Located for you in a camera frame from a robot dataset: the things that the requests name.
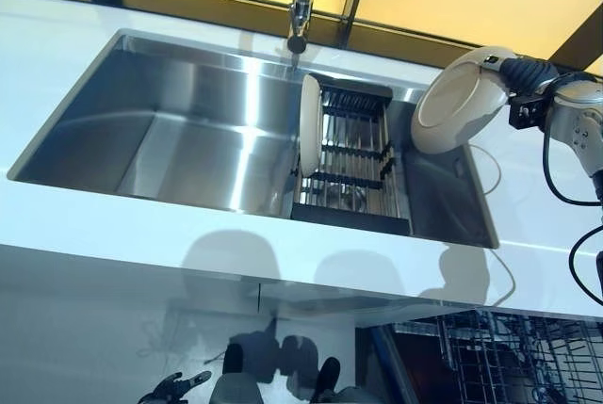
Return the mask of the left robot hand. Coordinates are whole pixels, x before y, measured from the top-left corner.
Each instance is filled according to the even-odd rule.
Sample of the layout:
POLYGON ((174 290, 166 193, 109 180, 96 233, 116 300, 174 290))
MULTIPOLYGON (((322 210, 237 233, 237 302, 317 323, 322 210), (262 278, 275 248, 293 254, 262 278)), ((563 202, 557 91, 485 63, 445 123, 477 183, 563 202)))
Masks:
POLYGON ((139 403, 187 403, 184 396, 211 379, 212 373, 202 371, 188 379, 182 372, 173 373, 157 384, 154 390, 139 399, 139 403))

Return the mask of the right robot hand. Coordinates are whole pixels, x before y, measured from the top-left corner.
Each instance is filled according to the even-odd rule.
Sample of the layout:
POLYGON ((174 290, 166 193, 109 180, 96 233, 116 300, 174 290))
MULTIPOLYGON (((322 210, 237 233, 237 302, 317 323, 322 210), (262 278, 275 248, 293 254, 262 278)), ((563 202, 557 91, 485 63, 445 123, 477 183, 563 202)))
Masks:
POLYGON ((497 73, 508 90, 517 95, 530 95, 560 75, 552 63, 533 57, 490 55, 481 62, 481 67, 497 73))

